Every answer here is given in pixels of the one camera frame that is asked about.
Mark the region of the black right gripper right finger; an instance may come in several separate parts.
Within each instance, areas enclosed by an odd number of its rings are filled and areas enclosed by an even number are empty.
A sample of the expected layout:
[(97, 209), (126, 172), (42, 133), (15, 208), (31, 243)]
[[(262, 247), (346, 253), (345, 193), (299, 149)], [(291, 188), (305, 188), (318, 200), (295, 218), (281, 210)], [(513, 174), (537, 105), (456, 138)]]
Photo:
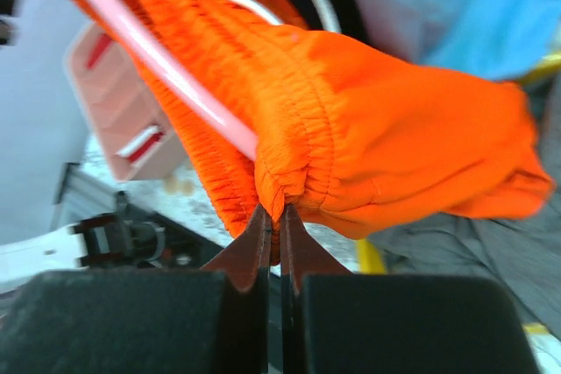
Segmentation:
[(483, 278), (365, 275), (280, 219), (286, 373), (535, 373), (505, 290)]

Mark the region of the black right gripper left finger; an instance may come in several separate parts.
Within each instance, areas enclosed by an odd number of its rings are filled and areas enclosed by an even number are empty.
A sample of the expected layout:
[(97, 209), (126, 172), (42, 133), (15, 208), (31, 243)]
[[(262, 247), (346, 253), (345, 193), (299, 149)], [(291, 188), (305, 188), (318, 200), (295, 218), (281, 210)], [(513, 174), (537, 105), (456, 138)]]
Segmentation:
[(74, 270), (50, 269), (18, 293), (1, 330), (4, 373), (262, 373), (267, 369), (271, 223), (199, 269), (166, 263), (178, 239), (106, 214), (79, 223)]

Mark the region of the orange shorts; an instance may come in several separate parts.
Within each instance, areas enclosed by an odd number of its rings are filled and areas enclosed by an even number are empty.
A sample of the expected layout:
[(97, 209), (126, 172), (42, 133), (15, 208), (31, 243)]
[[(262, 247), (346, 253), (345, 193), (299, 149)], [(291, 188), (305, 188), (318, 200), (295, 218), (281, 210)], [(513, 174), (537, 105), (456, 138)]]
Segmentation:
[(257, 136), (247, 158), (142, 61), (225, 228), (262, 205), (353, 240), (436, 213), (521, 219), (550, 198), (527, 97), (311, 31), (288, 0), (122, 0)]

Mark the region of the pink wavy hanger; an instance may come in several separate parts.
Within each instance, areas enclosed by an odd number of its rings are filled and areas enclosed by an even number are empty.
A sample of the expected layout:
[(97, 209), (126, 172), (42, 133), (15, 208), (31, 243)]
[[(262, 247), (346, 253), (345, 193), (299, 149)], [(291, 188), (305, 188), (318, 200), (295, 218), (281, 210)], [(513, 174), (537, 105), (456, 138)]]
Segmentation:
[(248, 159), (256, 159), (257, 136), (183, 68), (123, 0), (87, 1), (111, 30), (185, 104)]

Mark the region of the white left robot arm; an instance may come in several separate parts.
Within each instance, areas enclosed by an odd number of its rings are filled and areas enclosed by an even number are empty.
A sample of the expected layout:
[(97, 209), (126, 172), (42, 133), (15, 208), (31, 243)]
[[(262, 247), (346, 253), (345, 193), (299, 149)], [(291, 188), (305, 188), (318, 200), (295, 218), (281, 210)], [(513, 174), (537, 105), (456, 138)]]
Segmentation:
[(1, 293), (63, 266), (47, 243), (60, 180), (88, 137), (119, 181), (160, 179), (179, 138), (130, 55), (71, 0), (16, 0), (1, 32)]

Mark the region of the grey shorts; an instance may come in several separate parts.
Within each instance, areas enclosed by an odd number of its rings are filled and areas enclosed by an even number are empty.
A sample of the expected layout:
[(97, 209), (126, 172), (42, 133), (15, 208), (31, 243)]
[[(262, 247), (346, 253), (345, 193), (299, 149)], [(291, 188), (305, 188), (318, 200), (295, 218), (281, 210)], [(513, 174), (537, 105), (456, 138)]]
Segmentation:
[(395, 273), (469, 275), (505, 286), (525, 322), (560, 334), (560, 191), (522, 220), (432, 215), (370, 242)]

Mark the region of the light blue shorts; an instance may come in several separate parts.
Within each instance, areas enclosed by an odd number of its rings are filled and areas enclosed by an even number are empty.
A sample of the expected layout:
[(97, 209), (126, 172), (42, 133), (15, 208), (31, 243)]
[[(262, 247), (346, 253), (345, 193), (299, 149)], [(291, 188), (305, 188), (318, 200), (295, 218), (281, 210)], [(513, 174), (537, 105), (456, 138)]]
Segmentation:
[(560, 28), (560, 0), (355, 1), (381, 51), (496, 81), (530, 71)]

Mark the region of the yellow plastic tray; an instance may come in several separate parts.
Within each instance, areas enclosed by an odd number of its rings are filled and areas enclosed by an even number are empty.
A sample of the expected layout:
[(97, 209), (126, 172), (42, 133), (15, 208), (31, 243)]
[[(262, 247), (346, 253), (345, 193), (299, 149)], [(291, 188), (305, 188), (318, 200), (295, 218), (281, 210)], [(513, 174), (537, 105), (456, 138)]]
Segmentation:
[[(376, 202), (400, 210), (376, 229), (445, 214), (473, 220), (522, 220), (560, 191), (560, 89), (554, 87), (536, 123), (533, 95), (522, 80), (497, 84), (431, 70), (404, 118), (381, 136), (376, 150)], [(385, 255), (368, 237), (359, 261)]]

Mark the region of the pink divided organizer tray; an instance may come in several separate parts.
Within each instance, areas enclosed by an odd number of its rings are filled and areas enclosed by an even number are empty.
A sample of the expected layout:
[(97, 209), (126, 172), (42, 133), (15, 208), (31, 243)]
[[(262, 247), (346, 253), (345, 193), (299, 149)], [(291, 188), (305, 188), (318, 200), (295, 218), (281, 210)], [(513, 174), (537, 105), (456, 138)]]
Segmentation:
[(186, 159), (131, 57), (100, 26), (89, 24), (76, 36), (65, 69), (116, 180), (161, 179)]

